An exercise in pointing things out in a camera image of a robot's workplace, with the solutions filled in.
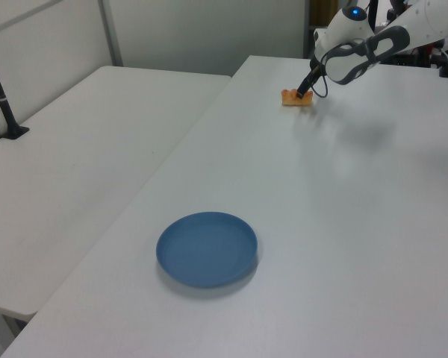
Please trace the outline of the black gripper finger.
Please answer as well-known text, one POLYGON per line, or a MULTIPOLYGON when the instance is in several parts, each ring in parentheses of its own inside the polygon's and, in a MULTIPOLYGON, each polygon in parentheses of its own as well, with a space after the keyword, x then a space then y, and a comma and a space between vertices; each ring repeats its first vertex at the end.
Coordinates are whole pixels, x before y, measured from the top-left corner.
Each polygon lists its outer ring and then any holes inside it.
POLYGON ((312 88, 313 85, 319 80, 321 77, 321 69, 320 66, 316 66, 313 68, 307 76, 303 79, 302 83, 299 85, 297 89, 296 96, 298 98, 303 98, 304 95, 312 88))

